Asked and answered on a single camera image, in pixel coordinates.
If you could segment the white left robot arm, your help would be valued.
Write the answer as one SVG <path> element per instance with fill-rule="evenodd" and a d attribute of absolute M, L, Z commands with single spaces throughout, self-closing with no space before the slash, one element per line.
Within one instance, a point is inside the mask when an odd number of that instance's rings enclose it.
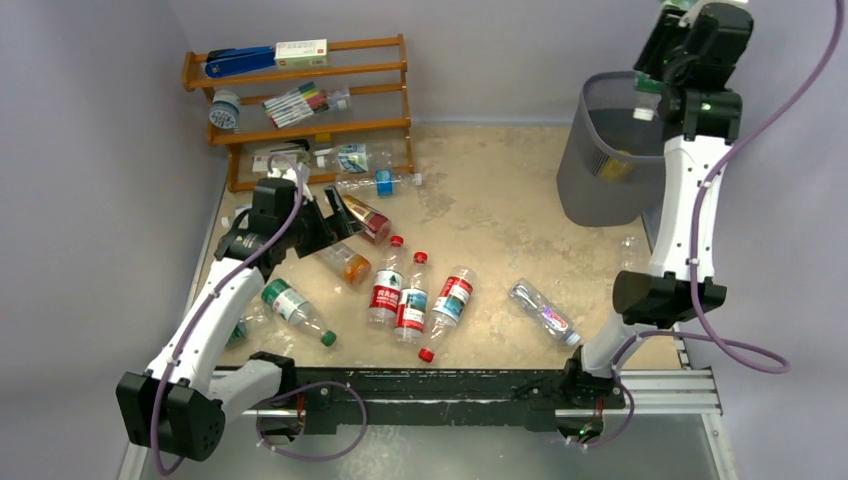
<path fill-rule="evenodd" d="M 206 283 L 176 333 L 143 372 L 126 372 L 117 384 L 131 443 L 204 461 L 229 421 L 263 401 L 275 409 L 295 402 L 301 389 L 291 358 L 257 352 L 229 376 L 213 374 L 243 311 L 288 252 L 305 258 L 360 232 L 338 190 L 327 186 L 324 194 L 330 216 L 296 180 L 255 185 L 250 208 L 220 238 Z"/>

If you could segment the green label tea bottle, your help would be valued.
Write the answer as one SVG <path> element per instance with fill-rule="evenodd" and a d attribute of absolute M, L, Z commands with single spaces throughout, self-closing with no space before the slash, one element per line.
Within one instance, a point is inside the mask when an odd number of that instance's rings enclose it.
<path fill-rule="evenodd" d="M 634 80 L 636 103 L 633 118 L 640 121 L 652 121 L 657 116 L 662 90 L 662 82 L 651 79 L 645 73 L 637 72 Z"/>

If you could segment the clear purple label bottle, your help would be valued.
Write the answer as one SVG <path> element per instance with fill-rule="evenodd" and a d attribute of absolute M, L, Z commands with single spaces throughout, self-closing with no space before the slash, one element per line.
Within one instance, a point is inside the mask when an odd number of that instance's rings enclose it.
<path fill-rule="evenodd" d="M 558 343 L 576 347 L 582 338 L 573 321 L 528 280 L 521 278 L 509 289 L 511 300 Z"/>

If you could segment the red scenic label bottle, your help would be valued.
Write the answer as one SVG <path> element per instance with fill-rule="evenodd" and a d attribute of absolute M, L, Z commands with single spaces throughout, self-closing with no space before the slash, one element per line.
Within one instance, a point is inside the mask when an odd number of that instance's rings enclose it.
<path fill-rule="evenodd" d="M 461 265 L 454 267 L 446 277 L 427 319 L 427 329 L 418 352 L 421 361 L 427 364 L 434 362 L 446 338 L 459 325 L 476 281 L 477 273 Z"/>

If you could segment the yellow lemon drink bottle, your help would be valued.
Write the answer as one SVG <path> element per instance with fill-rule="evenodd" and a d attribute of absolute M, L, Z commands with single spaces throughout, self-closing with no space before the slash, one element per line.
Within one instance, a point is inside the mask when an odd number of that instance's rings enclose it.
<path fill-rule="evenodd" d="M 599 155 L 596 176 L 608 183 L 624 183 L 634 169 L 628 161 L 602 153 Z"/>

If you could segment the clear crushed bottle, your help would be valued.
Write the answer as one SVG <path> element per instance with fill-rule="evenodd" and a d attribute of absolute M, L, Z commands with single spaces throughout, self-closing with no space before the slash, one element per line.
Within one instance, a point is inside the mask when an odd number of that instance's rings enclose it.
<path fill-rule="evenodd" d="M 619 243 L 619 266 L 621 270 L 645 272 L 649 254 L 645 241 L 636 236 L 626 236 Z"/>

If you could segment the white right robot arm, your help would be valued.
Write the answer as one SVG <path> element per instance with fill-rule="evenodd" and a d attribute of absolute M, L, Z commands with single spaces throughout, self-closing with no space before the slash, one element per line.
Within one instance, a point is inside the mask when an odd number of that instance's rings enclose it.
<path fill-rule="evenodd" d="M 614 312 L 565 364 L 561 392 L 588 408 L 616 389 L 614 376 L 648 337 L 721 306 L 712 238 L 720 161 L 739 137 L 743 102 L 727 82 L 745 52 L 754 20 L 744 1 L 664 2 L 634 65 L 639 91 L 659 95 L 665 191 L 646 272 L 621 271 Z"/>

